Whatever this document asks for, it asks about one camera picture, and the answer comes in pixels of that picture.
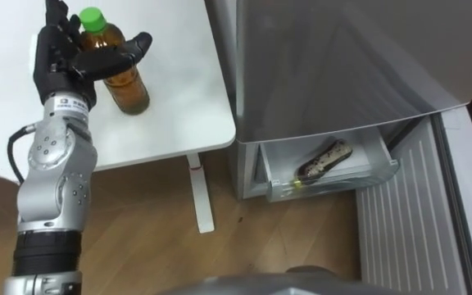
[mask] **yellow object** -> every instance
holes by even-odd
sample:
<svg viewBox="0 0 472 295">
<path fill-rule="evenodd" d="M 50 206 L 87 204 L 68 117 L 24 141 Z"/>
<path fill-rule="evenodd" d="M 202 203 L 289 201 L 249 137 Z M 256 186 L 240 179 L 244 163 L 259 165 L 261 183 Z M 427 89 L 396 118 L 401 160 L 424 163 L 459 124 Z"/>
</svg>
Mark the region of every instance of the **yellow object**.
<svg viewBox="0 0 472 295">
<path fill-rule="evenodd" d="M 295 188 L 302 188 L 302 181 L 300 181 L 299 179 L 295 179 L 293 184 Z"/>
</svg>

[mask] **freezer drawer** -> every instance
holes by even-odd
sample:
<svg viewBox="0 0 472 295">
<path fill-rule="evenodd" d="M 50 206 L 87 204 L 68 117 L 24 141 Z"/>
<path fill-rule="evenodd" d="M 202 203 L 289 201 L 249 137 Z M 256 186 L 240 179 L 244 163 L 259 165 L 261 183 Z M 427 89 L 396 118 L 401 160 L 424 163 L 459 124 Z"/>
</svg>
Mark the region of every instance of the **freezer drawer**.
<svg viewBox="0 0 472 295">
<path fill-rule="evenodd" d="M 351 156 L 315 183 L 302 183 L 296 188 L 293 181 L 298 167 L 336 139 L 348 142 L 352 147 Z M 390 179 L 398 170 L 398 162 L 391 158 L 380 132 L 374 127 L 261 143 L 260 155 L 270 202 L 370 186 Z"/>
</svg>

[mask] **silver appliance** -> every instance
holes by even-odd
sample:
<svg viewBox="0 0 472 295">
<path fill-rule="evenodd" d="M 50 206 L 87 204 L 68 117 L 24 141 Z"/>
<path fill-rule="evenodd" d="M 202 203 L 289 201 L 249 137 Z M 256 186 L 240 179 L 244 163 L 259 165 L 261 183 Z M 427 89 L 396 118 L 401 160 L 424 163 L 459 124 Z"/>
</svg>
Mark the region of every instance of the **silver appliance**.
<svg viewBox="0 0 472 295">
<path fill-rule="evenodd" d="M 206 3 L 238 197 L 355 190 L 365 282 L 472 294 L 472 0 Z M 296 188 L 334 138 L 352 156 Z"/>
</svg>

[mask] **metal surface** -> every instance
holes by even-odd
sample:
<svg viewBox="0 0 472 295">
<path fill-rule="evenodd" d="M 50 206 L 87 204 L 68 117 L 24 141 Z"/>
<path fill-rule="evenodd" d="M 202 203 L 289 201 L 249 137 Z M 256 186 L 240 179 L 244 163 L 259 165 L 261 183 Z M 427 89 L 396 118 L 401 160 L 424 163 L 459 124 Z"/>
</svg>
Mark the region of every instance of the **metal surface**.
<svg viewBox="0 0 472 295">
<path fill-rule="evenodd" d="M 237 23 L 240 142 L 378 125 L 472 98 L 472 0 L 239 0 Z"/>
<path fill-rule="evenodd" d="M 45 103 L 29 152 L 29 173 L 20 186 L 18 231 L 84 229 L 90 203 L 90 176 L 98 155 L 88 132 L 87 116 L 55 106 L 56 93 Z"/>
<path fill-rule="evenodd" d="M 343 281 L 327 272 L 302 272 L 209 278 L 201 283 L 162 294 L 394 295 L 398 293 L 360 282 Z"/>
<path fill-rule="evenodd" d="M 82 274 L 79 271 L 59 274 L 10 277 L 4 295 L 80 295 Z"/>
</svg>

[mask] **wooden floor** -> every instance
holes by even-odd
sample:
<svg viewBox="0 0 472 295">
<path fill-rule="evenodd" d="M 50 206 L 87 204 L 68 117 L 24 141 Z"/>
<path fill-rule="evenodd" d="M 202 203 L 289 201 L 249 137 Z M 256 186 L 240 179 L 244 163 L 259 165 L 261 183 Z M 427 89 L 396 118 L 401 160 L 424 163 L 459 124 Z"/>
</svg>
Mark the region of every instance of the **wooden floor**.
<svg viewBox="0 0 472 295">
<path fill-rule="evenodd" d="M 84 231 L 84 294 L 153 294 L 208 276 L 317 265 L 359 279 L 351 192 L 293 202 L 237 202 L 225 151 L 209 152 L 216 231 L 199 234 L 185 158 L 93 177 Z M 17 187 L 0 179 L 0 294 L 16 238 Z"/>
</svg>

